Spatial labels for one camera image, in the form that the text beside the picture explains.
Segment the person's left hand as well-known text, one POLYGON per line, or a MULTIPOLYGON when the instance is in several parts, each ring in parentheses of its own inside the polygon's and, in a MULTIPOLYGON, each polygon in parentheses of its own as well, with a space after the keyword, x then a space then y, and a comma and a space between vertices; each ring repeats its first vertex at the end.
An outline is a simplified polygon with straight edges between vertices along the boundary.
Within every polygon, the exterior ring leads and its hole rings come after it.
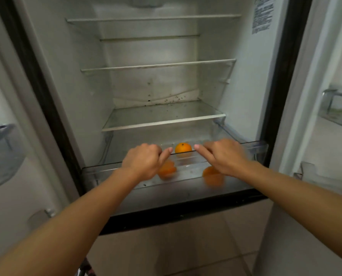
POLYGON ((121 170, 137 183, 152 179, 168 160, 173 148, 163 150, 156 144, 141 144, 127 152, 121 170))

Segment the person's right hand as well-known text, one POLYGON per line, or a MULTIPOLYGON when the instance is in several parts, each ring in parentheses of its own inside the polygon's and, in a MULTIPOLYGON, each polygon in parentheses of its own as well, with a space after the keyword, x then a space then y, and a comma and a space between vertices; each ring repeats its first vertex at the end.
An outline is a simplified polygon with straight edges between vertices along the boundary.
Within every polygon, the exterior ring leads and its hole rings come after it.
POLYGON ((224 175, 242 179, 249 171, 251 160, 243 147, 233 139, 195 144, 194 149, 224 175))

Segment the clear plastic crisper drawer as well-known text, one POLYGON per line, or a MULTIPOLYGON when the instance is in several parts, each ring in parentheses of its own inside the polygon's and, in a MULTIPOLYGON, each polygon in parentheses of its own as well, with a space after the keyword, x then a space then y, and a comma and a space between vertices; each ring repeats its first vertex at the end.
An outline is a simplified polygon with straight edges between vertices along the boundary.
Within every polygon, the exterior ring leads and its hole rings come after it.
MULTIPOLYGON (((121 163, 128 150, 137 145, 156 144, 161 148, 176 148, 179 143, 191 146, 224 138, 238 140, 247 156, 261 163, 269 145, 264 141, 247 142, 238 137, 220 120, 199 120, 178 124, 166 124, 132 128, 110 132, 110 144, 103 165, 83 168, 82 176, 86 190, 91 190, 105 181, 121 163)), ((135 213, 168 205, 206 199, 251 189, 246 183, 226 176, 222 186, 207 186, 202 177, 203 170, 210 166, 199 153, 173 151, 169 160, 176 172, 166 178, 158 175, 139 183, 120 204, 115 215, 135 213)))

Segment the person's right forearm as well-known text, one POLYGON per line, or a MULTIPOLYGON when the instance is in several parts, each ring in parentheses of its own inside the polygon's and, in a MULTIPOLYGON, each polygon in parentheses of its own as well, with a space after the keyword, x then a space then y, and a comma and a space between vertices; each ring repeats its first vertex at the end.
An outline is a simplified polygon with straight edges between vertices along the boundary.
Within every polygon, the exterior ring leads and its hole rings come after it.
POLYGON ((247 161, 238 178, 285 210, 342 259, 342 195, 247 161))

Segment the person's left forearm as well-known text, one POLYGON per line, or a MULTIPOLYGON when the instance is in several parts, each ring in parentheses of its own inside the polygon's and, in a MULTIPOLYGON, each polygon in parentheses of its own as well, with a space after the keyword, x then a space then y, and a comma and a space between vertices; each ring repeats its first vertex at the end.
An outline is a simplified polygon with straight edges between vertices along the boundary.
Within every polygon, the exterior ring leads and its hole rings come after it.
POLYGON ((74 276, 111 214, 140 182, 116 170, 0 258, 0 276, 74 276))

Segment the orange fruit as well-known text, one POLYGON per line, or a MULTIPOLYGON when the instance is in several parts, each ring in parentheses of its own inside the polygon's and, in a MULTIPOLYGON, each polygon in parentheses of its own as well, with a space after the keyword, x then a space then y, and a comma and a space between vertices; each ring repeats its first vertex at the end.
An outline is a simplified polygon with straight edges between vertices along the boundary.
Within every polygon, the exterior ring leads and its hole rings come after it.
POLYGON ((179 143, 175 146, 174 152, 176 154, 179 153, 187 153, 187 152, 192 152, 193 148, 189 143, 179 143))
POLYGON ((162 180, 170 180, 176 175, 177 167, 171 160, 167 160, 158 171, 158 176, 162 180))
POLYGON ((209 187, 222 187, 225 184, 225 176, 213 166, 205 168, 202 177, 204 183, 209 187))

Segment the white refrigerator door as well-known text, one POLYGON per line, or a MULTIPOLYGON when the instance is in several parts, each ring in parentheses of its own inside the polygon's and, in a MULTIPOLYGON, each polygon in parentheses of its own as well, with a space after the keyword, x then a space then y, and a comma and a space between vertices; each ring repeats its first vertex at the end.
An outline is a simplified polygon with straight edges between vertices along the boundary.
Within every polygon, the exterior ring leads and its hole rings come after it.
MULTIPOLYGON (((312 0, 270 167, 301 162, 342 180, 342 126, 318 116, 322 92, 342 92, 342 0, 312 0)), ((274 203, 253 276, 342 276, 342 259, 274 203)))

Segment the clear door bin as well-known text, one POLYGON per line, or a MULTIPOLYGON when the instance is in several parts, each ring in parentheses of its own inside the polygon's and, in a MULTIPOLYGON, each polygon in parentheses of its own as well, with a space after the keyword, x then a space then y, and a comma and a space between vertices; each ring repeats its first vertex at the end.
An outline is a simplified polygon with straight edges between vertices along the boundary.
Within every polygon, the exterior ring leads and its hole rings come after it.
POLYGON ((342 126, 342 92, 337 89, 324 90, 318 116, 342 126))
POLYGON ((26 152, 17 126, 0 125, 0 185, 15 176, 25 157, 26 152))
POLYGON ((30 231, 34 231, 56 215, 54 209, 41 209, 27 219, 30 231))
POLYGON ((301 162, 293 177, 342 195, 342 180, 319 175, 314 164, 301 162))

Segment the white refrigerator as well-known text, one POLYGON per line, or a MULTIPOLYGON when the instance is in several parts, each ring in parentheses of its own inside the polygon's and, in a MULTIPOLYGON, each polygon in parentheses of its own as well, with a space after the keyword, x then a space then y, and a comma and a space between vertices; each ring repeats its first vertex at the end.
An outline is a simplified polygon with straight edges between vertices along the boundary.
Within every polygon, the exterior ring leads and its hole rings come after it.
POLYGON ((103 165, 114 109, 201 100, 247 141, 278 134, 312 0, 275 0, 269 30, 252 34, 255 0, 0 0, 0 13, 69 169, 103 165), (79 69, 236 58, 232 64, 79 69))

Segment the white appliance door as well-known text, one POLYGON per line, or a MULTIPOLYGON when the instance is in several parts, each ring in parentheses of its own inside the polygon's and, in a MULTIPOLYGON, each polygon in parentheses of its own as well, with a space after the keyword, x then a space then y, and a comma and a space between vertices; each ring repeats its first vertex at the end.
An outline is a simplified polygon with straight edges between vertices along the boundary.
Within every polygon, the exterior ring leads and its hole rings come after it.
POLYGON ((9 181, 0 185, 0 257, 31 234, 27 219, 41 209, 56 215, 79 198, 58 144, 19 52, 0 13, 0 125, 15 124, 26 157, 9 181))

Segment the printed label sticker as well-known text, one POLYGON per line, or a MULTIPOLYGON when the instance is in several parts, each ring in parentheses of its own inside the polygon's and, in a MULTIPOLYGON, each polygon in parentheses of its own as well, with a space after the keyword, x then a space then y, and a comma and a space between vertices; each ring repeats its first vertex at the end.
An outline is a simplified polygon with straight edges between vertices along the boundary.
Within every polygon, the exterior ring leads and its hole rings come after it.
POLYGON ((275 0, 255 0, 252 34, 269 30, 274 13, 275 0))

